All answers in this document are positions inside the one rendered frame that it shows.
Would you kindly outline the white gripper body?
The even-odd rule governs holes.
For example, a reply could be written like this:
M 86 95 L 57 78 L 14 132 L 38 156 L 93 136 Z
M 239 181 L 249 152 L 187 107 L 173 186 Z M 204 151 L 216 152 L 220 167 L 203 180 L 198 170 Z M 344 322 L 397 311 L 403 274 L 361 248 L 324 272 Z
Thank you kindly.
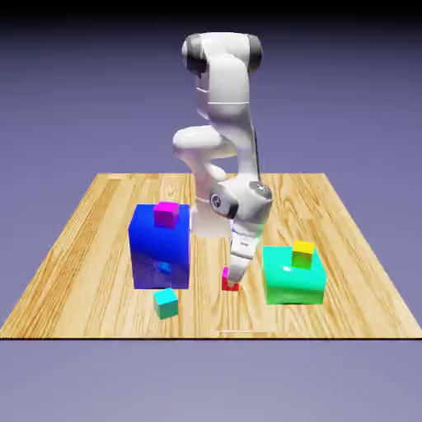
M 239 284 L 252 260 L 252 256 L 239 256 L 232 252 L 230 254 L 228 266 L 228 282 L 231 284 Z

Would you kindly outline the small red cube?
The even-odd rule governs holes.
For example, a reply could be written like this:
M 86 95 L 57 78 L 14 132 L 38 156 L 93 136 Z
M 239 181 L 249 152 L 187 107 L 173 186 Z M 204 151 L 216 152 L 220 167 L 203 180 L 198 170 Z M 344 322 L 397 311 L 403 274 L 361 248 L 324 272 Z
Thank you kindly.
M 239 289 L 239 284 L 238 283 L 233 283 L 228 279 L 228 271 L 229 268 L 227 266 L 223 267 L 223 271 L 222 271 L 222 291 L 230 291 L 230 292 L 236 292 Z

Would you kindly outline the small yellow cube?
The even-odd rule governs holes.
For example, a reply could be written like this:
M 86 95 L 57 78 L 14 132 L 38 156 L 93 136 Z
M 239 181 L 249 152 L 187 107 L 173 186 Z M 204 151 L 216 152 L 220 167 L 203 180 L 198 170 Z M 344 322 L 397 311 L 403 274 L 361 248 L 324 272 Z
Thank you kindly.
M 292 267 L 309 270 L 312 267 L 312 259 L 315 246 L 310 241 L 294 241 L 292 249 Z

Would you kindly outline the small cyan cube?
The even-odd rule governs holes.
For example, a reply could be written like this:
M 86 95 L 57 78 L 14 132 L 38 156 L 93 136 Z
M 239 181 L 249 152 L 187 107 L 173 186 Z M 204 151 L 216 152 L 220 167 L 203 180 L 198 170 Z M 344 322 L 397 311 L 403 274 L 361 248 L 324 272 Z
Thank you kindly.
M 172 288 L 165 288 L 153 294 L 153 307 L 160 320 L 178 315 L 178 297 Z

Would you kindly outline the small magenta cube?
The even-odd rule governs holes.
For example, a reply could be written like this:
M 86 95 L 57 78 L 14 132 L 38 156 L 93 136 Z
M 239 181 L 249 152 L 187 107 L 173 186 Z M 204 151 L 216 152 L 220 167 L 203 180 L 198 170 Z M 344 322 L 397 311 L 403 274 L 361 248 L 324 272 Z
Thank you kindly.
M 153 208 L 155 227 L 174 228 L 179 220 L 179 204 L 161 201 Z

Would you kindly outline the large green box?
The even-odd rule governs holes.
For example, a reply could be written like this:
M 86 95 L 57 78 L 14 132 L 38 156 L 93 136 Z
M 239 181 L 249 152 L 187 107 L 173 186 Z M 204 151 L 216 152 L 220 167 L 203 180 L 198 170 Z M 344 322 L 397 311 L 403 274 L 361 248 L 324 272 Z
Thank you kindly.
M 261 273 L 266 302 L 279 304 L 322 304 L 326 271 L 314 249 L 309 269 L 292 265 L 291 246 L 264 246 Z

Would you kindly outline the large blue box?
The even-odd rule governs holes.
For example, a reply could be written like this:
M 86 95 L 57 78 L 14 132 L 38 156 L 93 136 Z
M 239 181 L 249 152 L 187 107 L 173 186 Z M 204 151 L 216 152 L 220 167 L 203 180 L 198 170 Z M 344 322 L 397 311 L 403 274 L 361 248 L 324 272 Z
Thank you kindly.
M 179 206 L 173 228 L 157 227 L 152 204 L 138 204 L 129 224 L 134 287 L 187 289 L 190 284 L 190 206 Z

